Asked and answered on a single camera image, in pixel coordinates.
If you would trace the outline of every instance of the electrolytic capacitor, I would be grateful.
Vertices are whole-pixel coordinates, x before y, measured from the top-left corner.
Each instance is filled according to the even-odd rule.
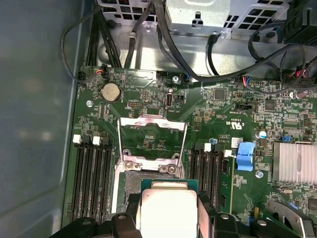
[[[297,93],[296,94],[296,98],[297,99],[303,99],[304,97],[306,97],[307,95],[309,95],[309,91],[305,90],[303,92]]]
[[[256,133],[256,138],[257,139],[265,139],[266,138],[266,132],[264,130],[258,131]]]

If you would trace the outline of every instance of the capacitor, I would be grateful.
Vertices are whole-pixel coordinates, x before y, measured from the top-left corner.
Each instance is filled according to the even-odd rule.
[[[211,139],[209,140],[209,143],[210,143],[211,145],[216,145],[216,144],[218,143],[218,140],[215,139],[215,138],[211,138]]]
[[[264,130],[258,131],[256,133],[256,138],[257,139],[265,139],[266,138],[266,132]]]
[[[305,90],[303,92],[297,93],[296,94],[296,98],[297,99],[303,99],[304,97],[306,97],[307,95],[309,95],[309,91]]]

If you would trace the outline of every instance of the ram slot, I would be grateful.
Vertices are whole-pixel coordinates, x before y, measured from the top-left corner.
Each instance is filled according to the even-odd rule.
[[[79,193],[80,193],[80,178],[82,167],[84,163],[84,150],[83,147],[77,148],[77,159],[76,159],[76,169],[75,169],[75,177],[74,177],[74,190],[73,190],[73,197],[72,197],[72,215],[71,215],[71,222],[76,220],[77,213],[78,213],[78,205],[79,205]]]
[[[204,190],[204,158],[203,149],[192,150],[190,178],[198,180],[199,191]]]
[[[96,150],[96,160],[93,164],[94,175],[92,182],[92,199],[91,199],[91,214],[96,220],[99,219],[99,206],[100,203],[100,179],[101,179],[101,168],[102,168],[102,150]]]
[[[219,207],[220,180],[222,168],[223,152],[215,151],[212,157],[212,190],[211,202],[216,210]]]
[[[90,186],[90,174],[91,174],[91,164],[94,156],[94,149],[90,146],[87,148],[87,155],[85,158],[85,168],[83,170],[82,176],[82,205],[81,205],[81,216],[80,217],[87,217],[87,207],[89,201],[89,186]]]
[[[99,223],[102,223],[106,220],[106,216],[109,212],[109,179],[110,179],[110,166],[111,166],[111,151],[103,150],[103,178],[101,180],[100,187],[102,188],[101,193],[101,202],[100,202],[100,218]]]
[[[212,156],[211,152],[204,152],[204,191],[208,196],[212,190]]]

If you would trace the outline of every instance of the metal bracket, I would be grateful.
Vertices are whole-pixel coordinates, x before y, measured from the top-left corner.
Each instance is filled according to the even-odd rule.
[[[278,214],[278,220],[281,223],[285,223],[287,219],[292,226],[293,230],[303,238],[315,238],[316,228],[314,222],[311,218],[306,216],[300,211],[294,208],[285,206],[279,202],[274,202],[271,200],[266,201],[267,210],[274,214]]]
[[[161,128],[177,129],[184,132],[182,146],[179,153],[175,153],[172,158],[157,158],[156,160],[147,160],[142,156],[133,156],[129,150],[122,150],[121,141],[121,127],[126,125],[132,126],[146,126],[149,123],[157,124]],[[151,170],[159,173],[173,174],[180,179],[184,178],[185,170],[182,163],[182,156],[187,132],[187,124],[185,122],[168,121],[166,118],[158,115],[143,115],[136,119],[133,118],[119,118],[118,119],[118,137],[119,137],[119,151],[120,159],[115,165],[113,196],[111,212],[116,212],[117,194],[119,187],[120,173],[125,171],[141,171]]]
[[[184,137],[182,141],[182,147],[179,153],[174,154],[170,158],[157,158],[154,161],[146,160],[145,157],[129,155],[129,153],[124,154],[122,151],[122,141],[121,141],[121,126],[133,125],[133,126],[146,126],[149,123],[157,124],[161,128],[177,129],[184,132]],[[161,166],[166,165],[176,165],[177,167],[181,166],[181,160],[184,150],[185,138],[187,132],[187,124],[184,122],[174,122],[168,121],[166,118],[157,115],[143,115],[136,119],[133,118],[119,118],[118,119],[118,136],[119,136],[119,149],[120,149],[120,160],[125,165],[125,170],[152,170],[159,171]],[[183,178],[183,173],[180,173],[180,179]]]

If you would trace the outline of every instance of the motherboard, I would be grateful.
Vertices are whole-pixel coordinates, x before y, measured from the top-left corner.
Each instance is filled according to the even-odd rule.
[[[284,144],[297,151],[315,148],[316,92],[297,99],[288,93],[253,93],[240,78],[208,85],[183,73],[98,70],[81,68],[81,77],[93,79],[77,89],[63,226],[79,217],[101,223],[107,214],[125,211],[142,179],[174,178],[198,180],[199,190],[207,191],[218,211],[245,224],[262,215],[268,199],[292,205],[317,222],[316,174],[308,180],[283,175],[293,162]],[[280,89],[278,82],[256,78],[249,85],[267,92]],[[186,129],[119,124],[148,115]],[[254,149],[242,169],[237,162],[244,142]],[[175,159],[182,172],[125,163],[116,174],[123,153],[150,162]]]

